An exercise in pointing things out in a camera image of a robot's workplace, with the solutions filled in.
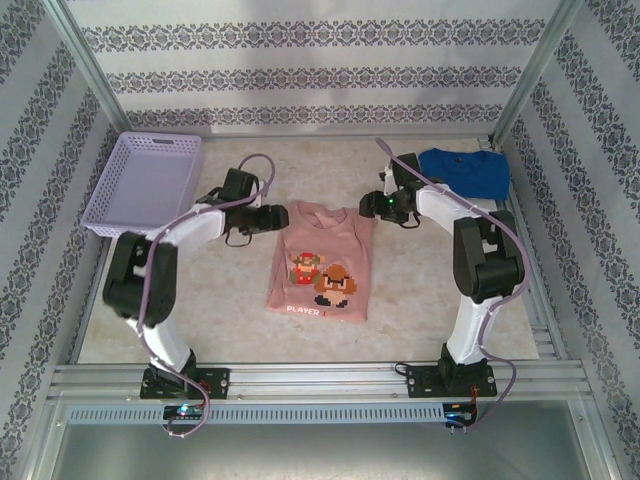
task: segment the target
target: black robotic arm joint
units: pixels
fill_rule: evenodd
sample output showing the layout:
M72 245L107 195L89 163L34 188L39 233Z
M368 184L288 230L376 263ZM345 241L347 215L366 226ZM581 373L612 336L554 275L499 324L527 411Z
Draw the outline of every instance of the black robotic arm joint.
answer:
M507 210L491 212L515 232ZM495 245L485 251L484 243ZM509 236L483 217L465 217L453 223L453 275L460 293L480 304L488 298L511 295L524 279L524 263Z
M146 266L150 246L151 240L138 233L125 232L118 238L102 299L120 317L137 319L139 316L144 276L136 273L134 267ZM178 249L168 243L158 244L144 319L148 328L162 323L171 313L176 301L177 271Z

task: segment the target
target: pink t-shirt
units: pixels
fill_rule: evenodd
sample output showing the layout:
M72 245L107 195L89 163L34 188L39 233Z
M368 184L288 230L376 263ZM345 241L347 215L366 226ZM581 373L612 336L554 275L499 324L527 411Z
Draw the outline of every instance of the pink t-shirt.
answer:
M364 322L376 220L355 208L331 211L317 203L294 202L287 210L289 226L278 236L267 308Z

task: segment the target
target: blue t-shirt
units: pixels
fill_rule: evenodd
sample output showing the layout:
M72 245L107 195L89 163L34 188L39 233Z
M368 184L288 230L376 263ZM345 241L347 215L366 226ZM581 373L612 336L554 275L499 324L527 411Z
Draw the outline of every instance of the blue t-shirt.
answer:
M504 155L479 151L446 152L433 148L418 156L422 173L449 185L468 198L506 200L509 193L509 164Z

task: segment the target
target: patterned wallpaper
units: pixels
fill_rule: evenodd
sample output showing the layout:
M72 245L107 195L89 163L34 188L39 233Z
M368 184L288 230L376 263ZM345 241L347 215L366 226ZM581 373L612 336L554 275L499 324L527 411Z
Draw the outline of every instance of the patterned wallpaper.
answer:
M505 150L564 340L640 477L640 2L585 2Z
M102 242L80 217L116 134L37 0L0 0L0 479L68 358Z
M136 128L206 136L489 133L558 0L482 3L68 1Z

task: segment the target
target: purple cable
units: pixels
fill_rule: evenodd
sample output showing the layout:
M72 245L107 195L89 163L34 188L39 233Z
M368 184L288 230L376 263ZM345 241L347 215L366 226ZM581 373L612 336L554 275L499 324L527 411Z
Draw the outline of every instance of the purple cable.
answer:
M171 431L172 421L170 420L167 423L167 433L169 433L169 435L172 436L172 437L184 438L186 436L191 435L192 433L195 433L197 430L200 430L200 428L202 428L207 423L207 421L209 420L209 417L211 415L211 399L209 398L209 393L204 389L204 387L202 385L200 385L198 382L190 379L186 375L181 374L180 372L175 370L171 365L167 364L164 360L160 359L158 357L158 355L153 351L153 349L149 346L149 344L147 343L146 339L144 338L144 318L145 318L145 316L147 314L147 307L149 306L149 293L150 293L150 290L151 290L151 272L153 271L153 258L154 258L154 255L156 253L156 248L158 246L158 243L160 243L160 240L162 240L171 230L176 228L178 225L186 222L187 220L189 220L189 219L191 219L193 217L196 217L196 216L198 216L200 214L203 214L203 213L213 212L215 210L221 210L221 209L224 209L224 208L236 207L238 205L251 203L253 200L255 200L259 195L262 195L263 193L266 196L267 192L269 191L269 187L273 183L273 179L276 176L276 165L275 165L275 163L273 163L273 160L271 160L271 157L269 157L268 155L265 155L264 153L253 153L253 154L249 155L248 157L245 157L242 160L242 162L240 162L240 166L238 168L242 168L242 166L248 160L250 160L252 158L255 158L255 157L265 158L269 162L269 164L271 165L271 175L270 175L269 179L265 182L264 186L261 189L259 189L256 193L253 193L253 194L249 195L246 198L243 198L243 199L240 199L240 200L234 200L233 202L222 203L220 205L213 205L213 206L210 206L210 207L205 207L205 208L202 208L202 209L200 209L198 211L188 212L188 213L182 215L181 217L178 217L173 222L171 222L169 225L164 227L162 232L160 232L156 236L156 238L153 239L153 241L151 242L151 246L149 247L149 254L147 256L148 261L147 261L147 267L146 267L146 275L144 277L144 284L143 284L143 288L142 288L142 300L140 302L140 313L138 315L138 321L136 323L136 333L138 334L138 337L140 338L140 340L142 342L142 346L145 348L145 350L147 350L147 352L149 353L149 356L151 357L151 359L156 364L160 365L162 368L164 368L168 372L172 373L173 375L178 377L183 382L186 382L189 385L191 385L194 388L196 388L197 390L199 390L200 393L202 393L202 396L204 397L204 407L202 409L202 418L200 419L200 422L198 422L198 424L195 427L193 427L191 430L188 430L187 432L184 432L184 433L181 433L181 434L176 434L176 433L173 433L173 431Z
M511 373L511 380L509 380L509 383L507 384L507 387L504 389L504 391L502 392L500 397L498 397L498 400L496 400L496 402L489 409L489 411L487 413L485 413L480 419L478 419L478 421L475 422L473 425L467 427L467 430L473 430L473 429L477 428L480 424L482 424L482 422L485 421L487 419L487 417L489 417L490 415L492 415L495 412L496 408L504 401L504 399L507 397L507 395L509 395L509 392L513 388L513 384L516 383L516 378L518 376L518 369L517 369L515 363L513 363L511 360L508 360L506 358L501 358L501 357L498 357L496 355L493 355L493 354L487 352L487 350L484 348L484 335L485 335L485 332L487 330L487 327L489 326L489 321L493 317L493 313L499 307L504 305L505 303L508 303L511 300L513 300L516 297L518 297L519 295L521 295L526 290L526 288L529 286L529 278L531 276L531 269L530 269L530 264L529 264L529 255L527 255L527 250L526 250L524 244L522 243L522 241L503 222L501 222L497 218L492 217L488 213L482 211L481 209L479 209L477 206L475 206L471 202L469 202L466 199L462 198L460 195L452 192L451 190L448 190L446 188L441 187L437 183L432 182L431 180L426 178L424 175L422 175L418 171L416 171L413 168L411 168L409 165L407 165L402 160L400 160L398 157L396 157L393 154L393 152L391 151L391 147L389 147L389 145L384 140L382 140L381 138L376 138L376 143L389 156L389 158L391 158L391 160L396 162L398 165L400 165L402 168L404 168L408 172L410 172L413 175L415 175L418 179L422 180L425 184L429 185L430 187L433 187L436 191L438 191L441 194L449 197L450 199L452 199L453 201L455 201L456 203L458 203L462 207L468 209L470 212L473 212L473 213L475 213L477 215L480 215L483 218L486 218L491 223L493 223L497 228L499 228L500 230L505 232L507 234L507 236L513 241L513 243L515 243L516 247L520 251L520 255L522 255L522 262L524 264L524 278L522 279L522 283L516 289L516 291L513 292L511 295L509 295L508 297L504 297L502 300L497 301L496 303L494 303L493 305L491 305L489 307L489 309L487 310L486 315L482 319L482 323L480 325L480 331L478 332L478 348L480 349L482 354L485 357L487 357L488 359L490 359L490 360L495 360L497 362L506 363L507 365L509 365L511 367L511 372L512 372Z

